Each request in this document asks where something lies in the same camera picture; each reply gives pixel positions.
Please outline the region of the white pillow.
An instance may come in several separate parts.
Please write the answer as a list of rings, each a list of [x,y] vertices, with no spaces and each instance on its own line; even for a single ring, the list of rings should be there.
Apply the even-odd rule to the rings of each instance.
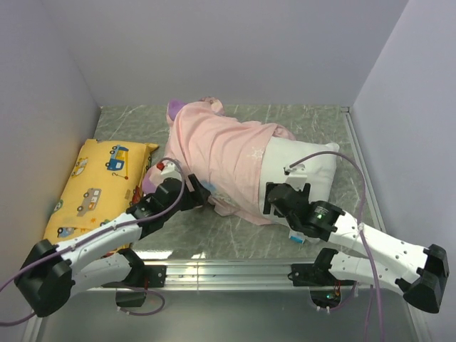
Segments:
[[[334,142],[319,145],[272,137],[261,159],[257,201],[260,215],[274,224],[285,227],[289,225],[273,208],[271,208],[271,214],[262,214],[264,187],[267,182],[273,182],[275,185],[285,183],[284,167],[286,166],[304,164],[307,173],[306,183],[311,185],[309,201],[327,201],[336,173],[334,153],[338,151],[339,145]]]

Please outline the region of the pink pillowcase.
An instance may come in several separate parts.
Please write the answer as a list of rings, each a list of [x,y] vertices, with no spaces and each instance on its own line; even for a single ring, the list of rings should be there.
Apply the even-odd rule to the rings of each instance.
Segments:
[[[259,180],[265,149],[272,137],[294,140],[276,123],[239,122],[224,114],[216,98],[193,103],[171,100],[166,157],[180,163],[210,192],[217,214],[236,215],[255,225],[270,224],[259,209]]]

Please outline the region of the purple princess print pillowcase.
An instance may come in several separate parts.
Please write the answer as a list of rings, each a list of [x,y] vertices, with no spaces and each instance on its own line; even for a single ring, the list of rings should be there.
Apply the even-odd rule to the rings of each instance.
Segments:
[[[215,97],[204,97],[199,100],[199,102],[206,102],[209,103],[211,106],[211,109],[217,114],[217,115],[224,115],[224,108],[222,105],[222,102],[215,98]],[[170,128],[172,127],[172,124],[174,122],[174,119],[176,115],[181,111],[181,109],[186,106],[186,102],[183,102],[178,99],[172,99],[168,102],[167,104],[167,109],[165,113],[165,123],[167,124],[163,130],[160,132],[157,132],[157,139],[158,139],[158,144],[160,146],[160,149],[164,151],[165,146],[166,146],[166,141],[168,138],[168,135],[170,133]],[[156,190],[158,181],[153,181],[150,180],[150,173],[157,171],[156,167],[151,167],[150,170],[146,172],[146,175],[143,178],[142,181],[142,190],[143,192],[147,195],[149,193],[153,193]]]

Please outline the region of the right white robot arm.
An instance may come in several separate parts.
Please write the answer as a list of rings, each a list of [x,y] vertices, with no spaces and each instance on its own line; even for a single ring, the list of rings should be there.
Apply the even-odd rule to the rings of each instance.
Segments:
[[[358,256],[324,248],[313,264],[317,282],[333,280],[372,284],[401,294],[421,311],[439,312],[450,268],[439,245],[422,247],[396,239],[329,202],[309,200],[310,186],[267,183],[263,213],[284,219],[291,231],[308,241],[338,245]]]

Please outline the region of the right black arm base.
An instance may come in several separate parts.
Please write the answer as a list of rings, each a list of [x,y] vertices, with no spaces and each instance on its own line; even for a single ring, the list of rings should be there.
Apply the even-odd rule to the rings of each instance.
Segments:
[[[339,280],[313,264],[292,264],[287,277],[294,287],[309,288],[311,304],[317,311],[339,310],[356,296],[356,282]]]

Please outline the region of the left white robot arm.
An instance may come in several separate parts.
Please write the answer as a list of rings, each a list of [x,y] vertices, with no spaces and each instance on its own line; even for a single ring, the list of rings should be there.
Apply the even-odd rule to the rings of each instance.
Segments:
[[[176,212],[201,207],[210,192],[195,175],[169,177],[124,213],[80,237],[52,244],[37,242],[14,279],[40,318],[59,310],[80,292],[117,283],[131,288],[145,280],[142,259],[129,244],[162,229]]]

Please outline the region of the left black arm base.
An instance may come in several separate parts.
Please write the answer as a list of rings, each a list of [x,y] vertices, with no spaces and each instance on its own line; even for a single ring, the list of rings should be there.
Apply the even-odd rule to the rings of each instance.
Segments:
[[[163,264],[146,265],[138,276],[122,281],[110,282],[102,285],[104,289],[115,289],[115,303],[120,311],[132,316],[146,316],[157,314],[165,307],[165,298],[156,289],[161,289],[165,285],[167,267]],[[133,312],[146,304],[146,299],[151,296],[157,299],[158,303],[151,312]]]

